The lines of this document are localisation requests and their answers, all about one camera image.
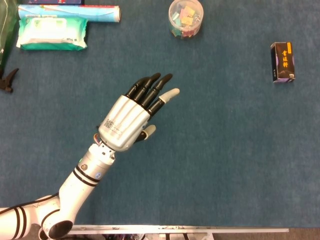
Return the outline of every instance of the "black box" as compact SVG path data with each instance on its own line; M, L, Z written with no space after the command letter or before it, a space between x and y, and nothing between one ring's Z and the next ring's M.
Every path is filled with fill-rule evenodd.
M291 42L275 42L271 45L272 76L274 83L295 80L295 60Z

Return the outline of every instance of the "cable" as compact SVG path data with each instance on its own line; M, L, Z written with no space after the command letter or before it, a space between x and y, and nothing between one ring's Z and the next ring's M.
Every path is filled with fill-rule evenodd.
M99 136L98 133L94 134L93 135L93 140L95 141L96 144L98 144L98 146L100 146L101 145L101 141L98 141L98 136Z
M6 208L5 210L0 211L0 214L4 214L4 213L6 213L6 212L8 212L8 211L10 211L12 209L19 208L19 207L24 207L26 205L41 203L41 202L47 201L49 199L53 199L54 197L56 197L58 195L59 195L59 193L57 192L56 194L53 194L53 195L48 196L48 197L43 198L43 199L39 199L39 200L30 201L30 202L18 204L18 205L15 205L15 206L11 206L11 207Z

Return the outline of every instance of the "black fingertip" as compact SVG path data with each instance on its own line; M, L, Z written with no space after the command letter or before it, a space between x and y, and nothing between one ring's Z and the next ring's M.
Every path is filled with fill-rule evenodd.
M140 78L138 81L136 81L136 85L137 86L141 86L145 81L147 81L150 77L149 76L145 76L143 78Z
M161 76L160 72L157 72L151 76L151 79L154 79L154 82L157 81Z
M155 86L154 88L156 90L161 90L164 85L169 82L170 79L172 79L173 75L171 73L165 75Z

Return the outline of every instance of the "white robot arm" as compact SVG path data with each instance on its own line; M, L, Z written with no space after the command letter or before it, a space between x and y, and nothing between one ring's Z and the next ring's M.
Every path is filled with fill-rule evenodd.
M120 96L99 126L99 134L94 135L95 143L58 193L34 202L0 208L0 240L24 237L31 224L41 226L39 238L42 240L59 239L69 233L79 209L115 161L115 153L146 140L156 130L154 125L145 128L148 121L179 94L179 89L174 88L153 102L172 74L164 76L151 89L159 78L160 73L141 78Z

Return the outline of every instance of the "green wet wipes pack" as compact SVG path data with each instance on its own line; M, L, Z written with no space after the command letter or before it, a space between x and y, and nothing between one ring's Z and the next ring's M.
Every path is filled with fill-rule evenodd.
M16 43L24 50L82 50L88 20L81 17L25 17Z

